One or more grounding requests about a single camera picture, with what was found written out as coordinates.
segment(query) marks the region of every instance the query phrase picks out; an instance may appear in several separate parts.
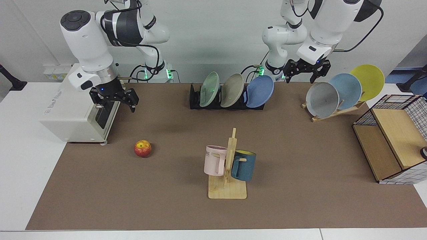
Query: apple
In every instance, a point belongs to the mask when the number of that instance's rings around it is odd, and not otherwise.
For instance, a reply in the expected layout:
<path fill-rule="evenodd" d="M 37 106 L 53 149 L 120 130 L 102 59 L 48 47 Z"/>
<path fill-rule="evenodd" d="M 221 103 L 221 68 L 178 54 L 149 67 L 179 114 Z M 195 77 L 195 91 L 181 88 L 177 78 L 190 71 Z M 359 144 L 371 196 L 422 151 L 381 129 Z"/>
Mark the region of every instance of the apple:
<path fill-rule="evenodd" d="M 140 140 L 135 144 L 134 152 L 136 155 L 146 158 L 151 152 L 151 144 L 147 140 Z"/>

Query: yellow plate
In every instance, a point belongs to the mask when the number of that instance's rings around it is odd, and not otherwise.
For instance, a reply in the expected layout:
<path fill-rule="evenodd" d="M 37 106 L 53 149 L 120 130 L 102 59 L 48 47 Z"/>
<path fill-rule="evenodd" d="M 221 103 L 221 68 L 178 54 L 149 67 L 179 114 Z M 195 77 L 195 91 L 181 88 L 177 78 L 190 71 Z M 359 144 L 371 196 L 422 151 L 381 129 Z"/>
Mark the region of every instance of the yellow plate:
<path fill-rule="evenodd" d="M 360 65 L 354 68 L 350 74 L 353 74 L 360 81 L 362 91 L 365 92 L 360 101 L 368 101 L 380 94 L 384 87 L 384 74 L 377 66 Z"/>

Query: brown mat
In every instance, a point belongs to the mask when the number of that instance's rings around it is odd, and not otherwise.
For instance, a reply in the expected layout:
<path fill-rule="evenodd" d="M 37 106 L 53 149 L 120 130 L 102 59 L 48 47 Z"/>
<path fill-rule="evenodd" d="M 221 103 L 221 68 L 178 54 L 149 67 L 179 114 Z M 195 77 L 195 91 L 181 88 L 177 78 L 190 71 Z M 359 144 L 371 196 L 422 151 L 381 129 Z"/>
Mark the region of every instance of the brown mat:
<path fill-rule="evenodd" d="M 277 83 L 264 111 L 189 110 L 190 85 L 133 84 L 107 146 L 67 144 L 29 230 L 427 227 L 410 185 L 380 185 L 352 129 L 365 111 L 310 122 L 307 83 Z M 208 199 L 205 146 L 257 153 L 246 200 Z M 147 139 L 153 154 L 133 153 Z"/>

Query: white wall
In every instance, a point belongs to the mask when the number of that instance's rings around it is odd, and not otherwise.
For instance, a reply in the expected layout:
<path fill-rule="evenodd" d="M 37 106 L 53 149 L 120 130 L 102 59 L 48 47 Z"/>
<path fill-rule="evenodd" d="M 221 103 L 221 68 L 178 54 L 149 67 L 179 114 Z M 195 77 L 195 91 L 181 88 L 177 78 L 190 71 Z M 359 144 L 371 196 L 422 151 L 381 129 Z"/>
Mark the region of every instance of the white wall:
<path fill-rule="evenodd" d="M 43 80 L 44 64 L 59 64 L 13 0 L 0 4 L 0 63 L 16 78 L 30 82 Z M 0 74 L 0 99 L 11 86 Z"/>
<path fill-rule="evenodd" d="M 427 64 L 427 35 L 399 63 L 398 67 L 424 67 Z"/>
<path fill-rule="evenodd" d="M 102 0 L 13 1 L 61 64 L 76 62 L 59 28 L 61 16 L 75 9 L 112 9 Z M 263 29 L 285 23 L 280 17 L 281 0 L 151 0 L 150 3 L 158 21 L 171 31 L 170 41 L 160 45 L 160 49 L 186 82 L 200 82 L 212 69 L 225 80 L 244 66 L 259 63 L 268 50 L 261 40 Z M 360 64 L 375 64 L 387 75 L 426 35 L 425 0 L 388 0 L 381 5 L 385 11 L 382 23 L 354 51 L 331 55 L 332 68 L 329 78 L 324 80 L 349 72 Z M 339 48 L 348 49 L 356 44 L 378 17 L 379 12 L 362 23 L 354 23 Z M 305 16 L 304 24 L 308 28 L 312 26 L 313 20 L 309 15 Z M 23 34 L 21 29 L 9 32 L 14 37 Z M 15 54 L 22 55 L 22 46 L 14 38 L 6 41 L 15 48 Z M 295 51 L 297 46 L 288 49 Z M 132 65 L 141 63 L 140 54 L 135 49 L 111 47 L 110 51 L 116 62 L 122 64 L 119 68 L 122 75 L 128 74 Z M 40 61 L 49 58 L 39 53 L 29 54 L 29 57 Z M 296 58 L 294 54 L 289 54 L 289 57 Z M 24 69 L 19 70 L 19 74 L 25 72 Z M 309 77 L 302 74 L 295 80 L 308 80 Z"/>

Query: green led light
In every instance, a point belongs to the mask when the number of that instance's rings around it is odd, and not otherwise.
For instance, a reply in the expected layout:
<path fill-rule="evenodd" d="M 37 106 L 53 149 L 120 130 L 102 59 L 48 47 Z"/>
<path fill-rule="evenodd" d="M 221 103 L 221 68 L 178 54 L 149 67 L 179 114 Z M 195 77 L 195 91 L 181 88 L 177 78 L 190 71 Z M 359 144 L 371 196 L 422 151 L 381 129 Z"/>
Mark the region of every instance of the green led light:
<path fill-rule="evenodd" d="M 262 76 L 262 75 L 264 75 L 264 68 L 263 67 L 260 67 L 260 71 L 259 71 L 259 73 L 258 73 L 260 76 Z"/>
<path fill-rule="evenodd" d="M 172 79 L 173 75 L 172 75 L 171 71 L 169 69 L 166 69 L 166 71 L 167 71 L 167 78 Z"/>

